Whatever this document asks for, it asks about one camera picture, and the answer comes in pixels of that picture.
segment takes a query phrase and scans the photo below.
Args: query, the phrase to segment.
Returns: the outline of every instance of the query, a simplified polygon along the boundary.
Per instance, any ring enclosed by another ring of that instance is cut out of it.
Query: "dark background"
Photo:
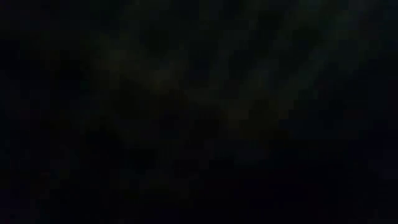
[[[130,4],[1,3],[5,223],[393,222],[393,2]]]

